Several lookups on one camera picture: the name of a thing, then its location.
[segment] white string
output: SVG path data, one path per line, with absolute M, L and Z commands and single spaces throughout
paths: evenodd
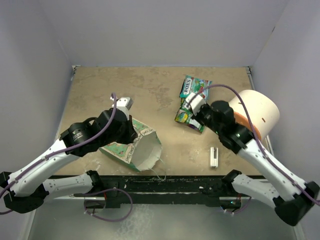
M 165 162 L 164 162 L 160 157 L 159 157 L 159 160 L 160 160 L 160 161 L 163 163 L 163 165 L 164 165 L 164 172 L 165 172 L 164 178 L 162 179 L 161 177 L 159 177 L 159 175 L 157 174 L 157 172 L 156 172 L 155 170 L 153 170 L 152 168 L 149 168 L 149 170 L 153 171 L 153 172 L 155 173 L 155 175 L 158 177 L 158 179 L 163 182 L 163 181 L 165 181 L 166 178 L 167 178 L 167 166 L 166 166 Z

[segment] bag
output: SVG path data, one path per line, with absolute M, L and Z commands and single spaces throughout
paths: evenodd
M 134 118 L 132 124 L 138 134 L 133 143 L 113 142 L 100 147 L 100 151 L 137 172 L 150 170 L 161 157 L 162 144 L 156 130 Z

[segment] snack bag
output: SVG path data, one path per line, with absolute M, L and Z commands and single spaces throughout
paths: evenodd
M 192 76 L 185 76 L 184 82 L 182 84 L 182 89 L 180 92 L 181 104 L 178 112 L 175 115 L 174 120 L 178 123 L 187 124 L 189 127 L 202 133 L 205 129 L 203 125 L 194 119 L 191 119 L 193 113 L 185 107 L 185 99 L 190 93 L 197 93 L 203 88 L 209 86 L 212 81 L 207 81 Z M 209 90 L 206 89 L 200 95 L 207 101 L 209 97 Z

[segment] wall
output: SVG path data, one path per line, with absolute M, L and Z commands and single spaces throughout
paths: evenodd
M 291 0 L 252 68 L 256 89 L 279 107 L 270 137 L 276 157 L 320 184 L 320 1 Z M 308 240 L 319 239 L 320 207 L 302 220 Z
M 251 66 L 288 0 L 40 0 L 73 65 Z
M 71 75 L 39 2 L 1 1 L 0 172 L 20 169 L 52 144 Z M 18 239 L 27 217 L 0 216 L 1 239 Z

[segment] white container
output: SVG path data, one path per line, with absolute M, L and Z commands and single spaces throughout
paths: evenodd
M 256 133 L 262 141 L 278 122 L 279 109 L 273 101 L 258 91 L 243 90 L 239 95 L 249 112 Z M 233 108 L 235 121 L 252 130 L 237 96 L 229 102 L 229 105 Z

